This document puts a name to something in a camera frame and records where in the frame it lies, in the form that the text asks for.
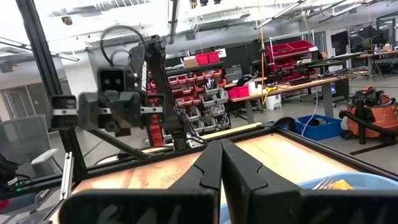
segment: white cable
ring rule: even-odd
[[[301,136],[304,136],[305,128],[307,128],[307,125],[312,120],[312,118],[315,116],[317,109],[318,109],[318,87],[317,87],[317,100],[315,102],[315,110],[313,111],[311,118],[307,121],[307,123],[305,123],[304,127],[301,129]]]

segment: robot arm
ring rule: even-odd
[[[132,127],[145,127],[159,116],[163,129],[172,135],[175,150],[188,148],[184,120],[174,111],[174,102],[165,72],[165,43],[158,35],[129,50],[129,65],[101,67],[97,71],[98,91],[53,96],[54,129],[105,129],[116,137],[130,135]],[[158,95],[147,94],[151,72]],[[160,106],[149,105],[158,100]]]

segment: table surface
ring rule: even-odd
[[[374,53],[374,56],[389,55],[389,54],[398,54],[398,50],[391,50],[388,52],[378,52],[378,53]],[[368,57],[373,57],[373,54],[363,54],[363,55],[359,56],[358,58],[368,58]]]
[[[255,82],[261,82],[261,80],[267,80],[267,77],[264,77],[264,78],[262,78],[262,77],[259,77],[259,78],[254,78],[254,81]],[[236,86],[236,83],[230,83],[230,84],[227,84],[227,85],[225,85],[224,86],[224,88],[231,88],[231,87],[234,87],[234,86]]]
[[[309,82],[309,83],[304,83],[304,84],[301,84],[301,85],[294,85],[294,86],[288,86],[288,84],[281,85],[278,90],[270,92],[268,94],[268,96],[277,95],[277,94],[281,94],[281,93],[287,93],[287,92],[295,91],[295,90],[302,90],[302,89],[306,89],[306,88],[311,88],[311,87],[323,85],[323,84],[326,84],[326,83],[336,82],[338,80],[342,80],[342,79],[346,79],[346,78],[347,77],[339,77],[339,78],[333,77],[333,78],[315,80],[315,81],[312,81],[312,82]],[[239,101],[243,101],[243,100],[251,100],[251,99],[259,98],[261,96],[265,96],[266,94],[267,93],[264,92],[263,94],[256,94],[256,95],[251,95],[251,96],[245,96],[245,97],[229,99],[229,101],[230,102],[239,102]]]
[[[206,137],[210,138],[226,132],[232,133],[256,125],[258,123],[214,133],[213,136]],[[277,174],[296,184],[339,172],[356,172],[351,167],[275,133],[240,141],[236,145]],[[189,169],[200,154],[201,152],[197,152],[84,180],[72,193],[88,189],[166,189]],[[223,188],[221,203],[226,203]],[[50,220],[54,224],[58,224],[58,210],[50,217]]]

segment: orange shop vacuum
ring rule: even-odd
[[[365,87],[359,90],[347,103],[347,110],[340,111],[339,117],[347,117],[348,130],[341,132],[341,137],[359,138],[360,144],[366,138],[378,138],[384,144],[396,143],[398,136],[398,114],[395,98],[389,98],[382,90]]]

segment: wooden table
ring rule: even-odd
[[[279,88],[276,91],[272,91],[268,94],[268,96],[272,95],[278,95],[281,93],[288,93],[291,91],[296,91],[296,90],[303,90],[306,88],[312,88],[315,86],[322,86],[322,95],[323,95],[323,100],[324,100],[324,107],[325,107],[325,115],[328,117],[333,117],[333,97],[331,93],[331,82],[336,82],[341,79],[347,79],[346,77],[339,77],[339,78],[326,78],[322,80],[315,80],[310,83],[304,83],[301,85],[295,85],[295,86],[288,86],[286,88]],[[245,96],[245,97],[240,97],[240,98],[235,98],[235,99],[229,99],[230,102],[240,102],[240,101],[245,101],[245,107],[246,107],[246,116],[248,117],[248,123],[252,124],[254,123],[254,115],[253,115],[253,109],[251,107],[251,100],[256,100],[258,98],[261,98],[261,96],[265,96],[266,93],[264,92],[263,94],[257,94],[257,95],[251,95],[251,96]]]
[[[250,124],[205,137],[233,133],[258,124]],[[296,184],[339,172],[356,172],[344,164],[275,133],[236,144],[265,166]],[[84,180],[72,193],[88,189],[166,189],[189,169],[200,154],[198,152]],[[221,203],[226,203],[223,189]],[[50,217],[50,220],[58,224],[58,210]]]
[[[388,55],[388,56],[398,55],[398,50],[391,50],[388,52],[378,52],[378,53],[375,53],[374,55],[373,54],[363,54],[363,55],[359,56],[358,58],[368,60],[368,75],[370,75],[372,73],[373,56],[376,57],[376,56],[383,56],[383,55]]]

